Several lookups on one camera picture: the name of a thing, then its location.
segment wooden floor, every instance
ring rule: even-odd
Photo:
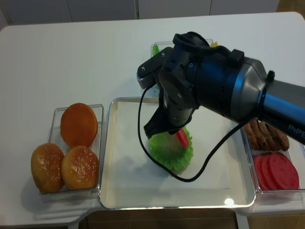
[[[280,0],[277,11],[296,11],[305,18],[305,0]],[[248,221],[250,229],[305,229],[305,214],[249,217]],[[79,229],[236,228],[235,213],[228,209],[98,211],[84,218],[79,224]]]

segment yellow object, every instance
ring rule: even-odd
[[[211,44],[211,47],[212,47],[212,48],[217,47],[217,46],[218,46],[218,43],[217,43],[217,42],[214,42],[214,43]]]

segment plain bun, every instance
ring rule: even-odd
[[[61,117],[61,136],[68,146],[89,147],[94,141],[98,123],[94,111],[86,104],[73,104]]]
[[[42,193],[58,192],[63,186],[61,162],[63,153],[53,143],[37,147],[30,160],[30,169],[37,188]]]
[[[99,160],[85,146],[70,149],[61,164],[61,176],[69,189],[84,189],[97,186]]]

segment tomato slice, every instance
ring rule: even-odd
[[[269,159],[271,176],[281,189],[299,189],[299,175],[291,161],[279,152],[272,153]]]
[[[275,183],[273,177],[270,174],[269,159],[270,155],[265,155],[262,160],[261,168],[263,180],[269,190],[278,190],[280,187]]]
[[[269,188],[265,184],[263,174],[262,174],[262,160],[263,160],[264,157],[265,157],[264,155],[257,155],[254,158],[254,167],[255,167],[259,187],[262,190],[269,190]]]
[[[182,146],[188,147],[190,145],[189,139],[187,138],[187,136],[182,128],[178,132],[176,132],[176,136]]]

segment food tray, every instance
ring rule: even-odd
[[[95,137],[94,142],[89,147],[91,151],[93,151],[97,158],[100,161],[100,168],[102,167],[102,159],[103,159],[103,150],[105,145],[105,136],[103,136],[104,131],[104,114],[103,114],[103,106],[101,104],[97,105],[90,105],[89,107],[92,108],[92,110],[95,113],[95,116],[98,121],[98,132]],[[50,132],[50,138],[49,142],[56,144],[66,155],[66,153],[69,151],[70,147],[65,143],[63,138],[61,137],[61,117],[64,111],[67,109],[65,108],[57,108],[54,112],[53,116],[53,122],[51,126],[51,132]],[[100,176],[101,173],[99,172],[99,178],[98,178],[98,185],[94,188],[88,188],[88,189],[80,189],[80,190],[68,190],[66,186],[63,186],[63,188],[59,192],[55,193],[40,193],[40,200],[41,202],[47,202],[47,201],[54,201],[54,200],[63,200],[63,199],[80,199],[80,198],[93,198],[97,197],[99,194],[99,187],[100,187]]]
[[[209,43],[210,46],[213,44],[212,39],[205,39],[205,40]],[[173,42],[156,42],[155,44],[151,45],[151,56],[152,57],[153,57],[153,47],[156,45],[158,46],[159,51],[165,49],[166,47],[172,47],[172,48],[174,47]]]
[[[255,190],[240,132],[215,153],[203,174],[184,183],[154,164],[143,152],[137,133],[140,98],[119,98],[109,111],[107,143],[102,168],[100,201],[106,208],[238,208],[251,205]],[[143,126],[158,107],[158,98],[144,98]],[[201,107],[187,125],[193,137],[194,156],[179,174],[191,178],[233,123]]]
[[[255,190],[257,192],[257,200],[268,200],[274,198],[281,198],[283,201],[290,200],[301,200],[305,198],[305,149],[302,144],[295,141],[294,139],[288,137],[290,148],[287,151],[277,151],[284,154],[295,166],[299,174],[299,189],[295,190],[262,190],[258,184],[257,175],[254,167],[254,158],[259,154],[271,153],[273,151],[258,151],[253,150],[247,135],[243,129],[241,129],[242,138],[246,153],[249,158],[249,166],[252,174],[252,179],[255,185]]]

